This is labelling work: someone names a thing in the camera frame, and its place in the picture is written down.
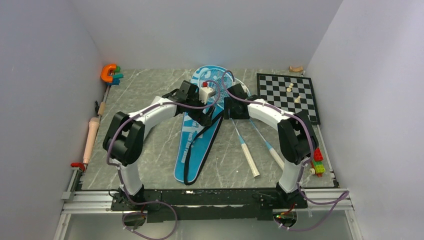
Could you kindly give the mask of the blue racket carry bag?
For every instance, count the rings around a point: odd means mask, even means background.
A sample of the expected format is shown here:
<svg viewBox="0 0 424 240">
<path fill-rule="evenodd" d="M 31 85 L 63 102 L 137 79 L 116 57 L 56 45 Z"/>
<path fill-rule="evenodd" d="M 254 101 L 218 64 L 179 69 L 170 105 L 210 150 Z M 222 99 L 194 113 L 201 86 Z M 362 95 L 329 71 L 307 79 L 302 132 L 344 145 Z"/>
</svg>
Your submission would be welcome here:
<svg viewBox="0 0 424 240">
<path fill-rule="evenodd" d="M 216 82 L 223 87 L 221 77 L 227 69 L 216 65 L 205 65 L 198 68 L 191 77 L 190 82 L 201 87 L 203 82 L 209 81 L 208 86 L 214 88 Z M 192 185 L 198 178 L 205 164 L 215 138 L 223 121 L 224 98 L 228 93 L 220 90 L 218 102 L 211 114 L 213 124 L 209 127 L 200 125 L 193 120 L 187 112 L 183 114 L 180 132 L 178 154 L 174 167 L 174 178 L 187 186 Z"/>
</svg>

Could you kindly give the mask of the blue badminton racket front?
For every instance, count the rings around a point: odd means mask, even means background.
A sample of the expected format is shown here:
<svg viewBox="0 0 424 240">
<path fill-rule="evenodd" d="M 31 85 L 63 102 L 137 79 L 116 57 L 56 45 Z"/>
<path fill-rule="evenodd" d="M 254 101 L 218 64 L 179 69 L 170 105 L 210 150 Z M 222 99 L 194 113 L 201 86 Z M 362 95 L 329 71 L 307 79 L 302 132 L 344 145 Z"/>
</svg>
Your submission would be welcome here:
<svg viewBox="0 0 424 240">
<path fill-rule="evenodd" d="M 204 75 L 205 78 L 208 79 L 210 77 L 211 71 L 212 70 L 209 69 L 209 68 L 207 68 L 207 67 L 202 68 L 200 70 L 200 72 L 199 72 L 198 79 L 200 80 L 201 77 L 202 77 L 202 75 Z M 256 177 L 258 177 L 260 175 L 259 170 L 257 169 L 257 166 L 256 166 L 256 164 L 255 164 L 255 162 L 253 160 L 253 157 L 252 157 L 252 155 L 251 155 L 251 153 L 250 153 L 250 151 L 248 149 L 248 146 L 245 143 L 244 139 L 242 138 L 242 136 L 241 136 L 241 134 L 240 134 L 240 132 L 239 132 L 239 130 L 237 128 L 236 123 L 234 122 L 234 120 L 232 118 L 231 118 L 231 121 L 232 121 L 232 123 L 234 125 L 234 129 L 235 129 L 235 131 L 236 131 L 236 133 L 237 133 L 237 135 L 239 137 L 240 146 L 241 146 L 241 148 L 243 150 L 243 153 L 244 153 L 244 155 L 246 157 L 246 160 L 247 160 L 247 162 L 249 164 L 249 167 L 250 167 L 250 169 L 252 171 L 252 175 L 253 175 L 254 178 L 256 178 Z"/>
</svg>

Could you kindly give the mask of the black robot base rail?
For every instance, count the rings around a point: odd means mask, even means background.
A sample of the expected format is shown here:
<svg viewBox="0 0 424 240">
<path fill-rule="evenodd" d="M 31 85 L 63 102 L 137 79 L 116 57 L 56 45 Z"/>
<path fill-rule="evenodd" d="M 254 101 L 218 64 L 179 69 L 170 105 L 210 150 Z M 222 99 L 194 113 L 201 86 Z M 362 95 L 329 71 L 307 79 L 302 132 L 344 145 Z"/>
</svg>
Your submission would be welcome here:
<svg viewBox="0 0 424 240">
<path fill-rule="evenodd" d="M 146 189 L 138 204 L 119 190 L 112 195 L 114 212 L 144 212 L 148 223 L 188 220 L 257 219 L 271 221 L 274 215 L 306 209 L 298 193 L 272 188 Z"/>
</svg>

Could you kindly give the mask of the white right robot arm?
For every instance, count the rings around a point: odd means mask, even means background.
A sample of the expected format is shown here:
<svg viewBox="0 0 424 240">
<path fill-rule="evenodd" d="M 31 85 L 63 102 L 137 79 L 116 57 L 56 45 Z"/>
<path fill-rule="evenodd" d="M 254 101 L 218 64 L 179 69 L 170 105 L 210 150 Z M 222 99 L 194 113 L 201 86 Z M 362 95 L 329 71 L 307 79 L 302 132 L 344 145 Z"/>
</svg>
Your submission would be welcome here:
<svg viewBox="0 0 424 240">
<path fill-rule="evenodd" d="M 319 146 L 312 124 L 305 111 L 282 110 L 256 95 L 248 96 L 241 84 L 225 90 L 224 112 L 227 119 L 257 119 L 278 133 L 280 151 L 284 157 L 282 176 L 277 183 L 276 203 L 287 208 L 301 192 L 305 166 L 314 158 Z"/>
</svg>

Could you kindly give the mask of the blue badminton racket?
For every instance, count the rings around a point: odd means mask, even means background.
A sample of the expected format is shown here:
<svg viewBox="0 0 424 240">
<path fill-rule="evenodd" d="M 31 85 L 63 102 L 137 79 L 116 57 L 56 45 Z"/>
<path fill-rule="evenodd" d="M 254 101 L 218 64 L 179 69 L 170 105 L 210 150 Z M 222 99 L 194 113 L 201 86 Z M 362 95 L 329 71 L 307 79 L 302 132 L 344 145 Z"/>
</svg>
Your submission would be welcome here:
<svg viewBox="0 0 424 240">
<path fill-rule="evenodd" d="M 263 137 L 263 135 L 260 133 L 260 131 L 258 130 L 258 128 L 256 127 L 256 125 L 250 121 L 252 126 L 254 127 L 254 129 L 257 131 L 257 133 L 259 134 L 259 136 L 262 138 L 262 140 L 264 141 L 266 147 L 268 148 L 269 153 L 271 154 L 272 158 L 276 161 L 276 163 L 278 164 L 278 166 L 283 170 L 284 169 L 284 161 L 281 159 L 281 157 L 278 155 L 278 153 L 276 152 L 276 150 L 269 144 L 268 141 L 266 141 L 266 139 Z"/>
<path fill-rule="evenodd" d="M 209 68 L 207 68 L 207 67 L 202 68 L 200 70 L 200 72 L 199 72 L 198 79 L 200 80 L 201 77 L 202 77 L 202 75 L 204 75 L 205 78 L 208 79 L 210 77 L 211 71 L 212 70 L 209 69 Z M 250 167 L 250 169 L 252 171 L 252 175 L 253 175 L 254 178 L 256 178 L 256 177 L 258 177 L 260 175 L 259 170 L 257 169 L 257 166 L 256 166 L 256 164 L 255 164 L 255 162 L 253 160 L 253 157 L 252 157 L 252 155 L 251 155 L 251 153 L 250 153 L 250 151 L 248 149 L 248 146 L 245 143 L 244 139 L 242 138 L 242 136 L 241 136 L 241 134 L 240 134 L 240 132 L 239 132 L 239 130 L 237 128 L 236 123 L 234 122 L 234 120 L 232 118 L 231 118 L 231 121 L 232 121 L 232 123 L 234 125 L 234 129 L 235 129 L 235 131 L 236 131 L 236 133 L 237 133 L 237 135 L 239 137 L 240 146 L 241 146 L 241 148 L 243 150 L 243 153 L 244 153 L 244 155 L 246 157 L 246 160 L 247 160 L 247 162 L 249 164 L 249 167 Z"/>
</svg>

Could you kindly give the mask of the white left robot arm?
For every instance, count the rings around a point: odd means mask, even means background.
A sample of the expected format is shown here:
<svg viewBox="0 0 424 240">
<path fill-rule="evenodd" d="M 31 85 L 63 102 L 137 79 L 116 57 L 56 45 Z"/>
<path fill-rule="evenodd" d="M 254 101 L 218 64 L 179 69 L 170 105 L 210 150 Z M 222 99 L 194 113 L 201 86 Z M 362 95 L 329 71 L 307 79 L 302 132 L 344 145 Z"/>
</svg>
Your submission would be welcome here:
<svg viewBox="0 0 424 240">
<path fill-rule="evenodd" d="M 205 81 L 198 87 L 185 80 L 179 88 L 163 96 L 156 96 L 151 105 L 133 115 L 122 111 L 114 115 L 104 138 L 103 148 L 107 151 L 106 163 L 117 169 L 119 188 L 125 195 L 123 202 L 129 209 L 137 210 L 145 201 L 137 160 L 151 128 L 164 120 L 187 113 L 203 127 L 193 137 L 195 141 L 218 120 L 212 117 L 216 103 L 208 103 L 208 100 L 212 97 L 219 98 L 221 91 L 219 87 L 212 88 L 208 83 Z"/>
</svg>

